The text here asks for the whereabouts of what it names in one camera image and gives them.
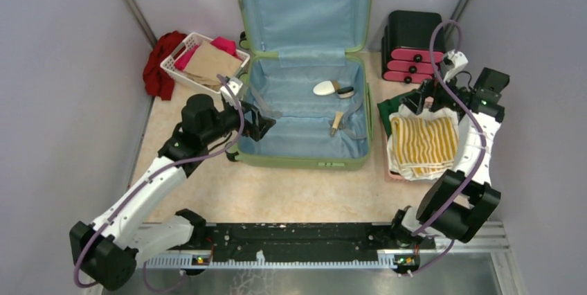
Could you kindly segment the dark green garment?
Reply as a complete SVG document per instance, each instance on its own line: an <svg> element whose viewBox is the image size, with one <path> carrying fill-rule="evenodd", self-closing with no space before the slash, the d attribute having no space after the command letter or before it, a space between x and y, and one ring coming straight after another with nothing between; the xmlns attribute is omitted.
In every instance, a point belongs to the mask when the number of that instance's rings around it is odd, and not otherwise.
<svg viewBox="0 0 587 295"><path fill-rule="evenodd" d="M413 94L415 90L399 94L393 98L386 99L377 104L379 110L379 117L386 133L386 138L392 136L392 129L390 126L390 115L400 113L402 117L415 117L415 114L407 107L403 106L401 100Z"/></svg>

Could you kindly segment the green hard-shell suitcase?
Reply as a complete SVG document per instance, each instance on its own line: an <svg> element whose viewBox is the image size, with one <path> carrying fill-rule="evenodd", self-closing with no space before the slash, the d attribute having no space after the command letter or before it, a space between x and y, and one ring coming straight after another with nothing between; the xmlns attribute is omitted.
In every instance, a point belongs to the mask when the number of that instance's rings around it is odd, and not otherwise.
<svg viewBox="0 0 587 295"><path fill-rule="evenodd" d="M245 99L276 124L260 141L243 137L230 161L268 168L358 170L373 137L371 90L364 61L372 0L239 0L251 59ZM334 80L355 94L317 96ZM335 112L342 111L331 137Z"/></svg>

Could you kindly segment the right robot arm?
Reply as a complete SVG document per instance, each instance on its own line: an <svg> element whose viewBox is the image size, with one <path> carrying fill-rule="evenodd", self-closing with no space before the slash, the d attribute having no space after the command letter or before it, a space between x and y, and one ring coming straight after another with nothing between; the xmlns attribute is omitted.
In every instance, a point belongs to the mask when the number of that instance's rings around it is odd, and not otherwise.
<svg viewBox="0 0 587 295"><path fill-rule="evenodd" d="M441 235L468 243L496 210L501 193L491 186L489 166L495 135L505 117L498 102L509 80L506 73L485 67L472 88L458 87L454 78L443 83L432 78L401 98L410 115L457 112L460 142L453 165L420 205L397 212L390 228L396 247Z"/></svg>

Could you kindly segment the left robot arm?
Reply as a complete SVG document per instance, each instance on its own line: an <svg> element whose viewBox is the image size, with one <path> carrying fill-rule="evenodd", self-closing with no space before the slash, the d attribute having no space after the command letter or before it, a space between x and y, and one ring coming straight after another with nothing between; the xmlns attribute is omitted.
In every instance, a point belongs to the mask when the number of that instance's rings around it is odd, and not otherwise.
<svg viewBox="0 0 587 295"><path fill-rule="evenodd" d="M180 211L169 222L148 231L140 227L160 201L185 182L206 159L217 154L210 144L236 132L237 137L259 141L276 119L234 96L223 99L223 110L206 94L196 94L181 110L171 137L158 151L150 167L112 207L85 224L77 222L69 239L74 262L73 280L86 289L121 288L139 265L182 244L191 249L205 245L204 220L191 211Z"/></svg>

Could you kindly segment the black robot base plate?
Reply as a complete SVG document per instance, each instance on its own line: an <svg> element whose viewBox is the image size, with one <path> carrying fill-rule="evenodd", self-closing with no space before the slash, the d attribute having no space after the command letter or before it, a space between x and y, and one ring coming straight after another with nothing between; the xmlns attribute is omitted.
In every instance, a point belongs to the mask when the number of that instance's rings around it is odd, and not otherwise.
<svg viewBox="0 0 587 295"><path fill-rule="evenodd" d="M433 249L433 240L409 240L390 222L217 223L197 230L179 249L209 251L213 262L374 262L380 250Z"/></svg>

